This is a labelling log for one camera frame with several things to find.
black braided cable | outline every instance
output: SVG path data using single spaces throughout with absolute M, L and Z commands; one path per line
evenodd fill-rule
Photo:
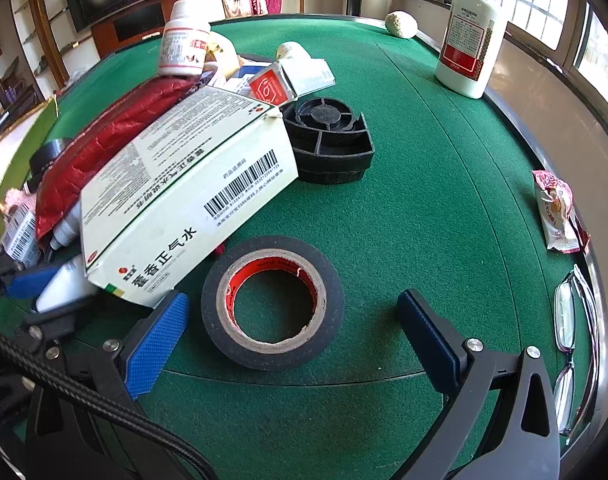
M 0 357 L 10 362 L 22 375 L 43 388 L 56 391 L 62 399 L 113 424 L 142 436 L 186 460 L 203 480 L 217 480 L 206 458 L 191 444 L 143 415 L 129 410 L 96 391 L 50 368 L 0 333 Z

bottle label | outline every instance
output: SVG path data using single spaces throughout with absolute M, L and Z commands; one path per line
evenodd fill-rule
M 168 28 L 159 51 L 160 68 L 194 68 L 196 75 L 204 68 L 209 33 L 194 28 Z
M 473 81 L 479 79 L 495 22 L 487 16 L 460 7 L 450 15 L 440 61 Z

red inner ring of tape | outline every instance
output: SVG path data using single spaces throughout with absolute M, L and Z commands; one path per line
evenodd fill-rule
M 313 285 L 313 280 L 310 276 L 300 267 L 300 265 L 291 260 L 287 260 L 281 256 L 267 256 L 266 258 L 260 258 L 248 262 L 244 267 L 238 270 L 231 277 L 226 288 L 226 310 L 228 311 L 228 318 L 231 322 L 239 328 L 238 323 L 235 321 L 235 296 L 238 293 L 239 288 L 242 284 L 251 276 L 264 272 L 265 270 L 285 270 L 286 272 L 297 276 L 302 280 L 308 287 L 310 296 L 313 299 L 313 314 L 318 306 L 318 292 Z

tiled floor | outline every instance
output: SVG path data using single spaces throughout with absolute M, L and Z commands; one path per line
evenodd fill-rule
M 441 43 L 446 9 L 422 0 L 394 0 Z M 520 115 L 573 189 L 591 234 L 600 267 L 608 317 L 608 136 L 582 102 L 546 67 L 507 41 L 489 85 Z M 608 388 L 605 412 L 608 413 Z

black plastic container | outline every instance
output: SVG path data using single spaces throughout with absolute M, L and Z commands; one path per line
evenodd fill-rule
M 375 148 L 363 114 L 325 97 L 292 103 L 282 113 L 300 180 L 346 184 L 370 168 Z

